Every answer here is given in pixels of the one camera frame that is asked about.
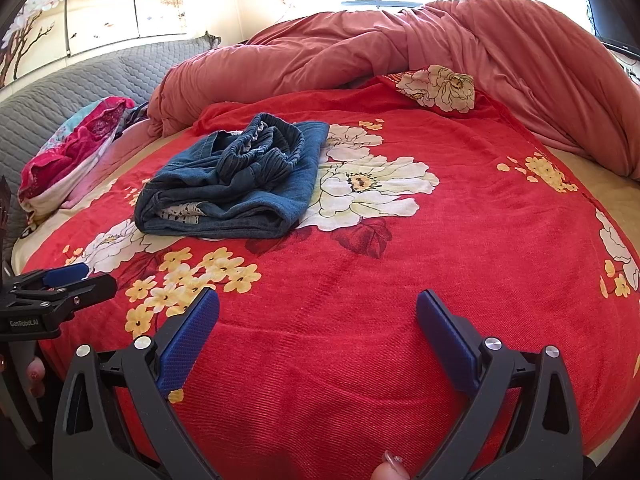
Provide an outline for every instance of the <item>pink comforter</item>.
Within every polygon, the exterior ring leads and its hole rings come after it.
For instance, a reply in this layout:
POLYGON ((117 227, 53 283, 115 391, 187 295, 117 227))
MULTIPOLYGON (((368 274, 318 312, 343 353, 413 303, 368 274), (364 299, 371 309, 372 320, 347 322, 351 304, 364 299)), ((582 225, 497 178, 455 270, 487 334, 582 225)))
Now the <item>pink comforter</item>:
POLYGON ((256 102, 439 64, 472 75, 544 144, 640 179, 640 92, 602 44, 531 0, 436 1, 401 14, 324 12, 172 68, 148 114, 154 135, 209 104, 256 102))

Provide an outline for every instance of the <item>gray quilted headboard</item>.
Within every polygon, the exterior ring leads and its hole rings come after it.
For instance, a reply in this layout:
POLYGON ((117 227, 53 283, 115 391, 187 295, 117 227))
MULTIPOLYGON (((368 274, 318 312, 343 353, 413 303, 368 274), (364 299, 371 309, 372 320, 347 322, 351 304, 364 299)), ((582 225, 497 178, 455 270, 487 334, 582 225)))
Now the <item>gray quilted headboard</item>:
POLYGON ((109 95, 130 97, 137 104, 149 101, 173 65, 219 43, 220 38, 206 34, 195 40, 110 52, 63 68, 0 102, 0 173, 14 194, 3 256, 8 257, 26 225, 25 213, 15 198, 22 167, 60 124, 83 106, 109 95))

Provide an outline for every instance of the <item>folded denim jeans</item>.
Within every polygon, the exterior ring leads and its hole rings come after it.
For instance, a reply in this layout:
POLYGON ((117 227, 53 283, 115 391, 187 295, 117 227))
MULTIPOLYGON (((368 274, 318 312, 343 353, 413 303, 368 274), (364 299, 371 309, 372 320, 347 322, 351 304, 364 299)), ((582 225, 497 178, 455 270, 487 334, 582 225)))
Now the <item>folded denim jeans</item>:
POLYGON ((135 209, 145 233, 279 238, 308 207, 329 125, 256 115, 175 155, 146 183, 135 209))

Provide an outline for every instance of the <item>blue gripper pad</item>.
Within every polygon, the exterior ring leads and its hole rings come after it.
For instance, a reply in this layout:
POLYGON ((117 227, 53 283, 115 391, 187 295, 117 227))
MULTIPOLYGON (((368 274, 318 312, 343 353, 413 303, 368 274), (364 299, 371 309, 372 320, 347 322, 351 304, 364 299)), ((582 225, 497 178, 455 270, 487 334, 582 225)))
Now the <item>blue gripper pad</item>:
POLYGON ((156 385, 166 397, 179 390, 218 321, 220 302, 211 288, 204 288, 182 316, 188 316, 160 356, 156 385))
POLYGON ((73 264, 68 267, 51 269, 44 275, 42 283, 44 286, 48 286, 50 288, 70 285, 71 283, 84 280, 88 273, 89 267, 87 264, 73 264))
POLYGON ((451 314, 432 290, 418 294, 415 311, 453 386, 473 398, 480 387, 479 333, 466 318, 451 314))

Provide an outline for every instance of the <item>finger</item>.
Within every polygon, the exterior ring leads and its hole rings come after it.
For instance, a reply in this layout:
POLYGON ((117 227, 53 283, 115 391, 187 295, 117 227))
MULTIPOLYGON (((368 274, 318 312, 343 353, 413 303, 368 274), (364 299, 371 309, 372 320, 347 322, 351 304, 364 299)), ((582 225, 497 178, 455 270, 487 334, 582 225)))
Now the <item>finger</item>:
POLYGON ((44 396, 44 383, 33 383, 29 389, 32 396, 36 399, 44 396))
POLYGON ((402 467, 402 459, 399 456, 385 451, 382 460, 384 462, 375 469, 371 480, 409 480, 411 478, 406 469, 402 467))
POLYGON ((27 366, 27 377, 31 384, 41 383, 44 380, 44 363, 39 357, 34 357, 33 361, 27 366))

